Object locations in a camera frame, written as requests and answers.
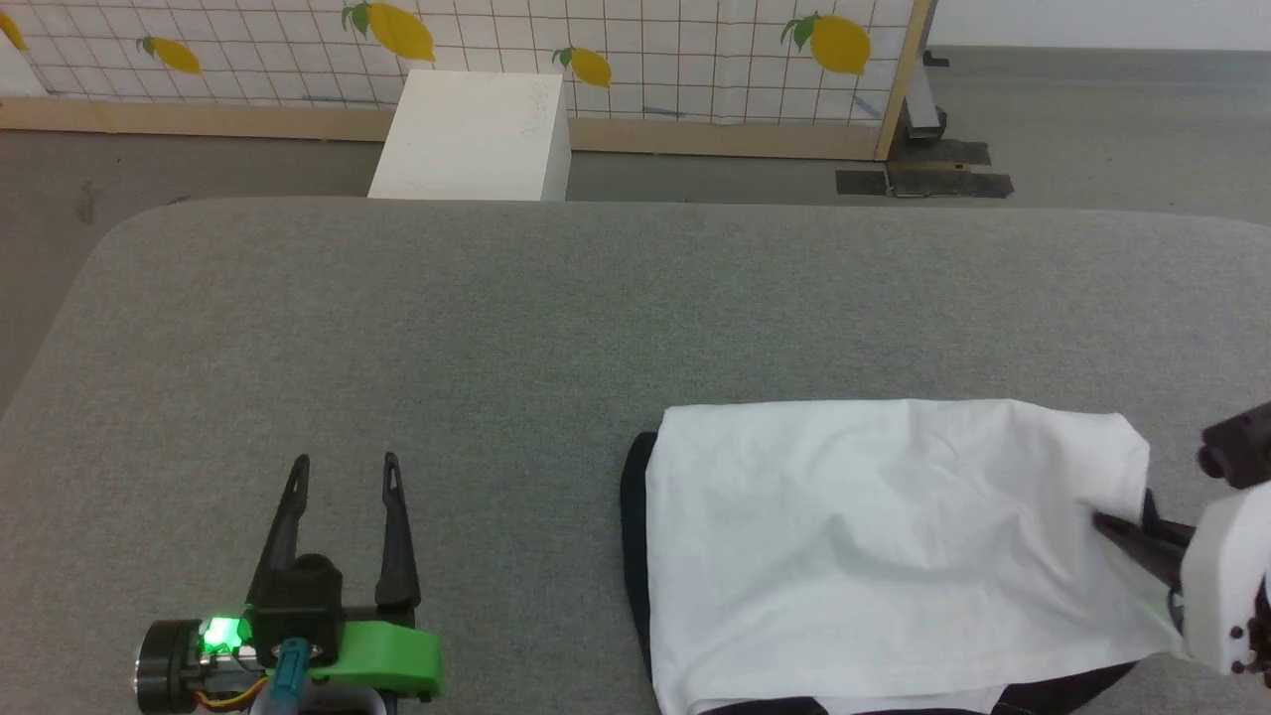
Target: lemon pattern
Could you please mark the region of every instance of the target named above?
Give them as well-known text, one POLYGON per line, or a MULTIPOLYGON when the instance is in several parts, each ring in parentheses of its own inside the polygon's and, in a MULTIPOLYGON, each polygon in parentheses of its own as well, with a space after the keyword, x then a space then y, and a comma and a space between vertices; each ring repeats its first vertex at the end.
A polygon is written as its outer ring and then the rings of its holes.
POLYGON ((552 53, 552 61, 555 62, 557 60, 561 60, 561 66, 564 67, 573 65, 573 74, 578 75, 580 80, 595 86, 608 89, 609 80, 614 76, 614 70, 609 67, 609 62, 591 50, 583 50, 582 47, 557 50, 552 53))
POLYGON ((408 60, 436 62, 432 52, 432 33, 419 22, 419 18, 388 3, 358 3, 348 5, 339 13, 339 25, 353 29, 366 37, 367 27, 375 33, 375 39, 385 50, 408 60))
POLYGON ((831 72, 866 74, 869 34, 857 23, 839 15, 812 13, 785 23, 782 42, 785 42, 785 33, 791 34, 799 50, 811 38, 812 57, 831 72))
POLYGON ((13 22, 13 18, 4 14, 0 10, 0 32, 13 42, 13 46, 18 48, 19 52, 27 51, 27 42, 22 38, 22 30, 18 29, 18 23, 13 22))
POLYGON ((163 37, 145 36, 137 41, 137 50, 159 60, 169 67, 191 75, 203 74, 198 57, 184 44, 163 37))

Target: wooden frame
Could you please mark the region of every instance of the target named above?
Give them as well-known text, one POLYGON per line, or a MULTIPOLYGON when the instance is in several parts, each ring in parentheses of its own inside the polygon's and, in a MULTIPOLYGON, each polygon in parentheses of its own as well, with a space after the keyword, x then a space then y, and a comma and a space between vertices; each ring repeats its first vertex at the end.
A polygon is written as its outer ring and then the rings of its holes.
MULTIPOLYGON (((574 118, 569 119, 571 145, 578 151, 885 160, 919 61, 930 3, 914 1, 881 127, 574 118)), ((388 109, 0 98, 0 128, 19 130, 384 141, 391 123, 388 109)))

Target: metal stand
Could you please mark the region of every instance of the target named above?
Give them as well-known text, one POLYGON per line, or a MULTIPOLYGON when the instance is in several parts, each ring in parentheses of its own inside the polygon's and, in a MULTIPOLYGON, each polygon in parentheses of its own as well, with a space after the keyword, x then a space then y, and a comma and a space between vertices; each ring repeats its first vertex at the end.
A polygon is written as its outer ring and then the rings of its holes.
POLYGON ((935 60, 927 51, 927 37, 932 33, 932 20, 935 18, 937 0, 932 0, 927 10, 927 24, 923 28, 921 56, 914 65, 905 93, 905 135, 907 138, 941 138, 948 123, 944 112, 935 105, 932 85, 927 81, 928 66, 948 66, 947 60, 935 60))

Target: folded shirt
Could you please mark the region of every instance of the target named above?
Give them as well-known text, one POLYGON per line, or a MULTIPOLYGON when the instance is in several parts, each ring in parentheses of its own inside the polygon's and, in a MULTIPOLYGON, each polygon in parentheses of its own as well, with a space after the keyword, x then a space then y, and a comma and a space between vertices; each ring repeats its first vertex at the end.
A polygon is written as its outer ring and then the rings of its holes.
POLYGON ((1091 526, 1138 522, 1146 465, 1120 415, 1016 401, 667 410, 646 472, 658 704, 943 707, 1181 653, 1164 587, 1091 526))

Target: gray fabric surface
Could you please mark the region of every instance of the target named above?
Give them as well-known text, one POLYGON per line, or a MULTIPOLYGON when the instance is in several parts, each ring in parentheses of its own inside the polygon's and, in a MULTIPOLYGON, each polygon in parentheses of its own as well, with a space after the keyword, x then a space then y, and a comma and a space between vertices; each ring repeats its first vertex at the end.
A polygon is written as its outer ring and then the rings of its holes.
MULTIPOLYGON (((1271 231, 1111 212, 180 203, 108 235, 0 423, 5 712, 131 712, 154 618, 241 603, 291 460, 301 550, 369 603, 404 470, 449 696, 655 711, 618 478, 662 409, 1014 398, 1121 411, 1167 517, 1199 431, 1271 399, 1271 231)), ((1092 712, 1253 711, 1153 660, 1092 712)))

